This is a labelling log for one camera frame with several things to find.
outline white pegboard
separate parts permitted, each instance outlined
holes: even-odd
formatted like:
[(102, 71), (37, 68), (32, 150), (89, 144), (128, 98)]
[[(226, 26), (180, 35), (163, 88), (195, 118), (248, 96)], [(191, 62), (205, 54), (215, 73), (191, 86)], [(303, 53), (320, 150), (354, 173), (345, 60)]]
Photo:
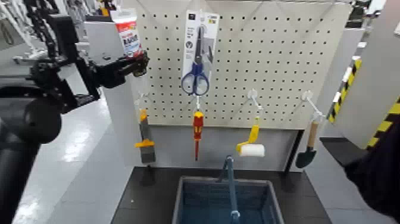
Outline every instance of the white pegboard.
[[(351, 6), (322, 2), (130, 1), (150, 63), (140, 106), (153, 125), (192, 125), (195, 98), (180, 88), (186, 10), (221, 15), (210, 91), (201, 98), (205, 126), (305, 129)], [(250, 89), (264, 107), (257, 112)]]

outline hazard stripe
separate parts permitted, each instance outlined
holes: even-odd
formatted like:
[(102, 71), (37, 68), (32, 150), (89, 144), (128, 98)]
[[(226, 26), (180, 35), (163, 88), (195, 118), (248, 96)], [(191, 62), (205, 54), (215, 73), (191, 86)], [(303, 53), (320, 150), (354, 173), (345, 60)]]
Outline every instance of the hazard stripe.
[(357, 59), (354, 61), (353, 67), (352, 68), (349, 67), (347, 69), (343, 77), (343, 81), (339, 88), (339, 91), (337, 92), (337, 94), (339, 94), (340, 97), (337, 102), (333, 102), (329, 115), (327, 116), (330, 123), (335, 122), (335, 118), (340, 111), (340, 106), (343, 104), (347, 96), (347, 93), (349, 91), (349, 88), (350, 86), (352, 86), (355, 79), (355, 75), (357, 74), (357, 71), (360, 69), (360, 67), (361, 67), (361, 60)]
[(374, 136), (370, 139), (367, 145), (367, 150), (372, 150), (376, 144), (379, 142), (379, 139), (385, 136), (385, 134), (390, 130), (393, 123), (400, 119), (400, 97), (397, 99), (396, 103), (390, 108), (389, 112), (386, 115), (386, 118), (382, 123), (378, 126)]

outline blue storage bin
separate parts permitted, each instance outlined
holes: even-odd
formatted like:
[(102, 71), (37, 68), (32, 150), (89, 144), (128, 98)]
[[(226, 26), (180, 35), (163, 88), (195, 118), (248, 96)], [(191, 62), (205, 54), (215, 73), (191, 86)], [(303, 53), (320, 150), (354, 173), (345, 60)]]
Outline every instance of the blue storage bin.
[[(180, 178), (173, 224), (230, 224), (228, 180)], [(270, 181), (235, 180), (240, 224), (284, 224)]]

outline scissors blade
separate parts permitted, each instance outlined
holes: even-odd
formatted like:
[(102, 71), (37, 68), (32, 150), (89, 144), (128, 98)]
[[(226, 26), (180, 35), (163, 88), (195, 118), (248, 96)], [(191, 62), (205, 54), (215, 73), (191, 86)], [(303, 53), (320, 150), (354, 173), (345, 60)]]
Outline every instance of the scissors blade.
[(197, 64), (201, 64), (202, 60), (201, 60), (201, 39), (203, 37), (202, 34), (202, 27), (199, 27), (199, 32), (197, 35), (197, 43), (196, 43), (196, 52), (195, 52), (195, 62)]

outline screwdriver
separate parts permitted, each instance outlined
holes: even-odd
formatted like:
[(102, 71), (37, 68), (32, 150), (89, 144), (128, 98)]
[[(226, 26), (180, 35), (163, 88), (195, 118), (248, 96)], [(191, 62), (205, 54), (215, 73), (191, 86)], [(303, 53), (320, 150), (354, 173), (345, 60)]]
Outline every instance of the screwdriver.
[(201, 140), (201, 131), (203, 128), (203, 113), (200, 111), (196, 111), (193, 117), (193, 132), (194, 132), (194, 140), (195, 140), (195, 161), (198, 160), (199, 157), (199, 141)]

